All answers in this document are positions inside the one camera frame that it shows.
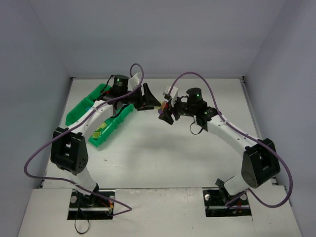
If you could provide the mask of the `lime purple red teal stack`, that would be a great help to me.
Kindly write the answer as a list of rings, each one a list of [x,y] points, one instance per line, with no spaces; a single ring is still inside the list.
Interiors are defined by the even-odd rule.
[[[158,111],[158,114],[159,114],[159,115],[162,115],[162,114],[163,114],[163,110],[164,110],[164,108],[165,108],[166,106],[167,106],[167,101],[163,101],[163,102],[161,102],[161,105],[155,107],[155,109]]]

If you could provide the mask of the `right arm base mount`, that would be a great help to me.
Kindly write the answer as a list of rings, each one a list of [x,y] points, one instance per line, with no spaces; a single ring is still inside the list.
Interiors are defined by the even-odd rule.
[[[224,199],[221,196],[219,189],[203,189],[203,200],[205,215],[208,218],[215,217],[240,217],[251,216],[251,209],[246,193],[233,197],[233,202],[230,199]]]

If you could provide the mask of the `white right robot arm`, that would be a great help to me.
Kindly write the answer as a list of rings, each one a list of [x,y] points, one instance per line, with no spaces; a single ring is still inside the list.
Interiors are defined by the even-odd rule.
[[[217,183],[225,194],[232,197],[248,188],[257,188],[280,172],[279,161],[272,153],[275,145],[270,139],[252,141],[245,134],[234,131],[221,119],[217,110],[203,100],[200,88],[190,88],[186,93],[184,102],[178,96],[178,89],[168,86],[163,93],[168,101],[159,119],[173,124],[180,116],[193,117],[194,123],[202,130],[221,138],[241,156],[240,172],[225,182]]]

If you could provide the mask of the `lime square lego brick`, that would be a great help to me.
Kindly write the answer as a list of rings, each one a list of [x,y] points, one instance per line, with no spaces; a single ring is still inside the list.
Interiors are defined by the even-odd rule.
[[[97,139],[97,138],[99,138],[101,136],[101,132],[94,132],[92,135],[91,135],[91,137],[93,138],[93,139]]]

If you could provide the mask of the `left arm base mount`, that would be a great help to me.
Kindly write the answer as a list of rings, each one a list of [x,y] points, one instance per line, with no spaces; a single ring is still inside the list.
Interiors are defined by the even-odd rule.
[[[112,220],[114,202],[95,195],[83,195],[72,190],[68,220]]]

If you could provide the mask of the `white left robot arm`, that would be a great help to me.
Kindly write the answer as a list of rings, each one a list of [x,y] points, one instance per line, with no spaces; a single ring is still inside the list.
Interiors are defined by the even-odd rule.
[[[50,161],[68,174],[71,183],[83,195],[89,196],[92,192],[98,192],[98,185],[86,167],[86,143],[97,128],[130,104],[137,110],[152,110],[160,106],[160,102],[142,80],[142,72],[137,72],[130,78],[115,75],[113,86],[103,87],[92,107],[76,122],[65,129],[55,129]]]

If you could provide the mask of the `lime rectangular lego brick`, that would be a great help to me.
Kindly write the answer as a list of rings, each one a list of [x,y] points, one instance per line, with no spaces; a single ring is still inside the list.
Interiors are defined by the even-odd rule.
[[[99,129],[104,129],[107,125],[103,122],[99,127],[98,127],[98,130]]]

